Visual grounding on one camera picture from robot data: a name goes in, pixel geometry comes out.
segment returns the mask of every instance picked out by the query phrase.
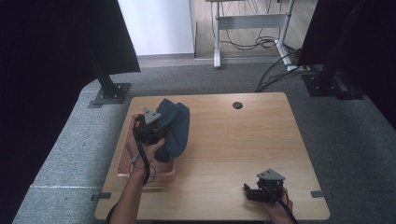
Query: hand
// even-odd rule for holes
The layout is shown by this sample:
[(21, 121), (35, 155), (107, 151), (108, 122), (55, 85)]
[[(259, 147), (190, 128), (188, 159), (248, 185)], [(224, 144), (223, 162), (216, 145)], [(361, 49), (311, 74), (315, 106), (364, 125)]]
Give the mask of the hand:
[[(293, 202), (289, 200), (289, 198), (287, 197), (288, 190), (285, 188), (283, 188), (283, 190), (285, 191), (283, 192), (281, 200), (284, 204), (288, 206), (290, 211), (292, 211)], [(262, 207), (267, 211), (267, 213), (270, 215), (271, 219), (275, 224), (293, 223), (286, 210), (282, 207), (282, 205), (278, 203), (276, 205), (271, 205), (270, 203), (262, 203)]]
[[(138, 115), (133, 115), (132, 116), (132, 121), (131, 121), (131, 126), (129, 127), (130, 133), (133, 132), (133, 127), (134, 127), (134, 120), (137, 118)], [(165, 144), (165, 139), (161, 139), (157, 144), (155, 145), (149, 145), (149, 146), (143, 146), (143, 149), (146, 152), (146, 157), (148, 159), (148, 164), (152, 163), (154, 160), (155, 152), (162, 147)], [(128, 140), (126, 142), (126, 149), (128, 151), (129, 156), (131, 159), (138, 153), (136, 141), (134, 140), (134, 135), (131, 134), (128, 136)], [(145, 171), (145, 163), (143, 162), (142, 158), (140, 156), (137, 157), (137, 160), (134, 162), (134, 168), (133, 172), (140, 172), (140, 171)]]

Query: table top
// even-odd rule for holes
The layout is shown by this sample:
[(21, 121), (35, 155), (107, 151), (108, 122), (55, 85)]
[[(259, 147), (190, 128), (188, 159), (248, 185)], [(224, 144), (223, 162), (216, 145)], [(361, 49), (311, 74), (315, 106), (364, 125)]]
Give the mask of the table top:
[[(95, 216), (105, 219), (118, 201), (125, 180), (117, 166), (133, 114), (157, 108), (167, 98), (191, 111), (189, 142), (177, 158), (175, 181), (145, 187), (138, 219), (268, 220), (258, 203), (248, 201), (244, 183), (255, 189), (256, 174), (269, 168), (286, 177), (297, 219), (324, 220), (330, 212), (284, 93), (236, 93), (135, 97), (122, 127)], [(240, 102), (242, 108), (233, 108)]]

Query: black panel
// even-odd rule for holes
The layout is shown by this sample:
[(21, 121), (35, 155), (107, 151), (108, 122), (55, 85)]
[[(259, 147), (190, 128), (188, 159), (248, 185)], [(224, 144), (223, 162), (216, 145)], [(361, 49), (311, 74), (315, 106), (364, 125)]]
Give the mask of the black panel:
[(108, 75), (139, 67), (117, 0), (1, 1), (0, 31), (0, 222), (10, 223), (96, 79), (89, 51)]

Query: cloth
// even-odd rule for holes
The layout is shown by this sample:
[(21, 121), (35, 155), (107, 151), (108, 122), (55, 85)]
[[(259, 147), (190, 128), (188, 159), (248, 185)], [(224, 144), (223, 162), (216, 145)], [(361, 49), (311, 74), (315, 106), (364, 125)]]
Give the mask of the cloth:
[(189, 139), (190, 109), (182, 103), (174, 104), (168, 99), (158, 106), (159, 129), (169, 126), (168, 135), (165, 137), (165, 145), (155, 153), (155, 160), (169, 162), (171, 158), (177, 158), (183, 153)]

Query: black metal stand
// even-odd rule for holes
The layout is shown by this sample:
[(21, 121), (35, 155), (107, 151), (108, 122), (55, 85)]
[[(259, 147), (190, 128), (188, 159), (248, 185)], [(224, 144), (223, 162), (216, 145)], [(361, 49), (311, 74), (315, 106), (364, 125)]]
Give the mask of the black metal stand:
[(337, 82), (334, 80), (334, 75), (341, 60), (341, 52), (347, 40), (348, 34), (358, 18), (361, 8), (365, 0), (358, 0), (355, 7), (346, 18), (346, 22), (341, 31), (340, 36), (335, 42), (332, 51), (323, 64), (323, 70), (319, 75), (304, 75), (303, 81), (311, 96), (338, 96), (345, 95), (344, 91), (340, 90)]
[(85, 46), (86, 48), (87, 56), (91, 64), (93, 73), (97, 76), (102, 86), (101, 90), (99, 90), (98, 94), (96, 95), (95, 100), (90, 102), (88, 108), (99, 108), (102, 107), (102, 105), (123, 104), (126, 93), (128, 92), (131, 84), (114, 84), (114, 82), (110, 78), (110, 75), (107, 75), (103, 72), (101, 65), (99, 64), (96, 56), (92, 52), (92, 46), (90, 45), (87, 36), (84, 35), (81, 24), (78, 22), (74, 11), (71, 10), (70, 13), (75, 22), (77, 32), (80, 35), (83, 46)]

